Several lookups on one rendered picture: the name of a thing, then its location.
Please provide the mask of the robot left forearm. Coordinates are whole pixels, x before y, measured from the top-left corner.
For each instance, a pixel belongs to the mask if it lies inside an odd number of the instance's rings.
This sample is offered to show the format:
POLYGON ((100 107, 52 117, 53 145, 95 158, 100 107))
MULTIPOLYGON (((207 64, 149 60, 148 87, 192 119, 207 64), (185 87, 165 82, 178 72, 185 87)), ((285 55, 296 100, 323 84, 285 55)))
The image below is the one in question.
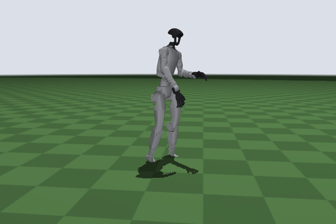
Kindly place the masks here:
POLYGON ((194 75, 192 75, 192 73, 193 72, 191 72, 191 71, 184 71, 184 73, 183 73, 183 76, 185 77, 185 78, 193 78, 193 79, 195 79, 195 76, 194 75))

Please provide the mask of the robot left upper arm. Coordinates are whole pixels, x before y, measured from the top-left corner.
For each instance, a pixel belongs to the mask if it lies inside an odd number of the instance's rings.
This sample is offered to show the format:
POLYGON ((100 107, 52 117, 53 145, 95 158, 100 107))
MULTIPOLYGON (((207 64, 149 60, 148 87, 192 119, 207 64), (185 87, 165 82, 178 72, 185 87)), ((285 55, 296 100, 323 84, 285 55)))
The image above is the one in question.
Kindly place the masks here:
POLYGON ((177 70, 178 70, 178 76, 182 77, 183 73, 184 73, 184 69, 183 69, 183 63, 182 63, 182 54, 181 52, 179 52, 179 59, 178 59, 178 63, 176 65, 177 70))

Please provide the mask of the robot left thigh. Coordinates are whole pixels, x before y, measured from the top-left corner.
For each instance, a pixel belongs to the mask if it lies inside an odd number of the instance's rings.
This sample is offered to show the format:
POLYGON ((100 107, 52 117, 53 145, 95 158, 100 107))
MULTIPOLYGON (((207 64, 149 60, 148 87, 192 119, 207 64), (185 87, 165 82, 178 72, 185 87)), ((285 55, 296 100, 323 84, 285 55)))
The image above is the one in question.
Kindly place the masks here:
MULTIPOLYGON (((175 127, 178 126, 180 115, 181 115, 181 107, 177 108, 177 100, 173 91, 171 91, 172 95, 167 98, 168 101, 172 101, 170 103, 170 114, 171 114, 171 122, 167 123, 166 127, 169 131, 174 131, 175 127)), ((180 104, 179 104, 180 106, 180 104)))

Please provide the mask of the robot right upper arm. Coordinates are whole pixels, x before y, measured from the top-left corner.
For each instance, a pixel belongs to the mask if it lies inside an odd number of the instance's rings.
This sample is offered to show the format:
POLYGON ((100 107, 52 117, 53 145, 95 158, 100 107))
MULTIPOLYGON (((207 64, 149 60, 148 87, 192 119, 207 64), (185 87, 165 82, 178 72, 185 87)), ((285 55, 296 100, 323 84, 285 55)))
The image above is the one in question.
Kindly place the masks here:
POLYGON ((167 47, 165 48, 161 48, 159 49, 159 54, 160 54, 160 66, 161 66, 161 73, 163 75, 164 74, 164 71, 163 71, 163 68, 166 67, 166 64, 167 64, 167 56, 169 54, 169 50, 167 47))

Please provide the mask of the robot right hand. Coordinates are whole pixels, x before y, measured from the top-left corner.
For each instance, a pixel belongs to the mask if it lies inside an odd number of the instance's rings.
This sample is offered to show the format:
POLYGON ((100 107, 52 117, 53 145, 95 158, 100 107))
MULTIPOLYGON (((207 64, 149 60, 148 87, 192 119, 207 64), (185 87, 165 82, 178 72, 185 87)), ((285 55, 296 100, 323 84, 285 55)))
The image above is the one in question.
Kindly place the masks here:
POLYGON ((175 91, 174 88, 172 88, 173 93, 175 94, 176 100, 177 100, 177 108, 182 107, 185 104, 185 97, 180 93, 180 90, 178 90, 177 92, 175 91), (180 104, 180 106, 179 106, 180 104))

